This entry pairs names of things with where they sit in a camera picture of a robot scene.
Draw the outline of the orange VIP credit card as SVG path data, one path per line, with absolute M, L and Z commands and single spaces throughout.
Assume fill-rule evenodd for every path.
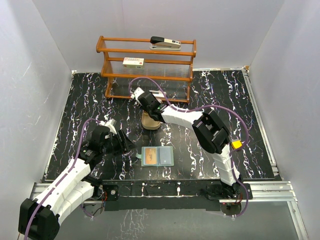
M 157 164 L 157 149 L 155 147 L 147 147 L 144 150 L 144 163 L 146 165 Z

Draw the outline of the mint green card holder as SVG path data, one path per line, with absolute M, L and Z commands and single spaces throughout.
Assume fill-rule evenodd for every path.
M 135 155 L 141 160 L 142 167 L 172 167 L 174 152 L 172 146 L 143 146 L 141 154 Z

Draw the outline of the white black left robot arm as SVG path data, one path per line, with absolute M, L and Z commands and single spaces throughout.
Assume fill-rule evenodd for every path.
M 112 121 L 100 122 L 89 140 L 79 141 L 75 157 L 62 173 L 43 192 L 22 202 L 18 232 L 26 240 L 53 240 L 77 207 L 103 195 L 102 180 L 91 176 L 103 156 L 126 154 L 134 147 Z

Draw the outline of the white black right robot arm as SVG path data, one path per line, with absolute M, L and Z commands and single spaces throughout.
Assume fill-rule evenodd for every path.
M 199 145 L 211 154 L 219 172 L 223 194 L 233 199 L 241 192 L 241 176 L 231 161 L 230 131 L 210 107 L 204 111 L 160 102 L 152 93 L 137 88 L 131 95 L 154 121 L 192 130 Z

